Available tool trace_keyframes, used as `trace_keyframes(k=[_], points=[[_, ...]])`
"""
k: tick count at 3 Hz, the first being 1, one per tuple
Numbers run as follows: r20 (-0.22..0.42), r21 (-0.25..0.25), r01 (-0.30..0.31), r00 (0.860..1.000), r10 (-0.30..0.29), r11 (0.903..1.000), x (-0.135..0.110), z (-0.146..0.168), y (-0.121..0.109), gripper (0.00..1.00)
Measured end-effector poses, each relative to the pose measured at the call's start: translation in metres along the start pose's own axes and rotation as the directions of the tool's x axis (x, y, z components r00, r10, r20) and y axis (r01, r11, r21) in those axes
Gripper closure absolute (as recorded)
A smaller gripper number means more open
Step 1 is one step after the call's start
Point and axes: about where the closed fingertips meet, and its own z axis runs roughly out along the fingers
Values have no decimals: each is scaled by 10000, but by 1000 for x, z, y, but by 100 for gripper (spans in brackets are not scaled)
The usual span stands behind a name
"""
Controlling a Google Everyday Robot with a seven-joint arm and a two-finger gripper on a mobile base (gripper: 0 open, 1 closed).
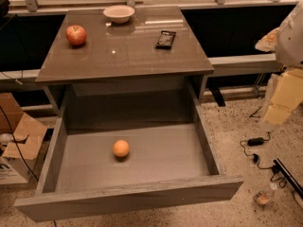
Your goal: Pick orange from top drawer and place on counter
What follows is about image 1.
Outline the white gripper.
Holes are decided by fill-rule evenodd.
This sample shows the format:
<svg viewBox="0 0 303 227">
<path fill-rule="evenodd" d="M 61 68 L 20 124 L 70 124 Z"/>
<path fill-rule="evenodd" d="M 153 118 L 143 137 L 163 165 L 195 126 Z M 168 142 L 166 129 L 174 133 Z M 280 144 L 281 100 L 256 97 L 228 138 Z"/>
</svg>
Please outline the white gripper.
<svg viewBox="0 0 303 227">
<path fill-rule="evenodd" d="M 255 44 L 256 50 L 276 51 L 279 28 L 274 28 Z M 265 131 L 280 127 L 303 102 L 303 70 L 287 69 L 280 76 L 273 74 L 267 84 L 259 126 Z"/>
</svg>

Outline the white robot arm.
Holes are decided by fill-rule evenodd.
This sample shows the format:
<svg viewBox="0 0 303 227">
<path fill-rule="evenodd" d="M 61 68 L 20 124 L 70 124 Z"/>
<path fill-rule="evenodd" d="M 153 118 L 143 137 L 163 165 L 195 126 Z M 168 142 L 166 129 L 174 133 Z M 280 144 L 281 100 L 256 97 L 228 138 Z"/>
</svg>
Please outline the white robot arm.
<svg viewBox="0 0 303 227">
<path fill-rule="evenodd" d="M 285 67 L 280 75 L 272 75 L 266 88 L 259 126 L 265 131 L 280 127 L 303 101 L 303 2 L 300 1 L 255 48 L 274 52 L 276 61 Z"/>
</svg>

